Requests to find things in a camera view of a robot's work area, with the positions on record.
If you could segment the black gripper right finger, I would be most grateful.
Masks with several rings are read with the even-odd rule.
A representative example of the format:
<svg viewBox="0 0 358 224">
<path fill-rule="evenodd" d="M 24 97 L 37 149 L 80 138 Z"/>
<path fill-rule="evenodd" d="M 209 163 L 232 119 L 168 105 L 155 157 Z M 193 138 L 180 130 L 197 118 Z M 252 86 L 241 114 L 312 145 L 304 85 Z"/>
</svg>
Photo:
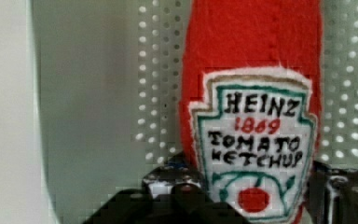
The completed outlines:
<svg viewBox="0 0 358 224">
<path fill-rule="evenodd" d="M 358 169 L 315 161 L 305 207 L 313 224 L 358 224 Z"/>
</svg>

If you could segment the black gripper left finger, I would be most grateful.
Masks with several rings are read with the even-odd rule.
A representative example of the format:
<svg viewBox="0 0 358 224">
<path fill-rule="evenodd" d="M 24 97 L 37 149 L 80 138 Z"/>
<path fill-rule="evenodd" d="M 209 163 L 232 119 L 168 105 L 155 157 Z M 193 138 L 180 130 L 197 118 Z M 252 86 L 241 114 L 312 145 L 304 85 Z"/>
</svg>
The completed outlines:
<svg viewBox="0 0 358 224">
<path fill-rule="evenodd" d="M 213 201 L 200 172 L 183 153 L 124 189 L 82 224 L 249 224 L 228 203 Z"/>
</svg>

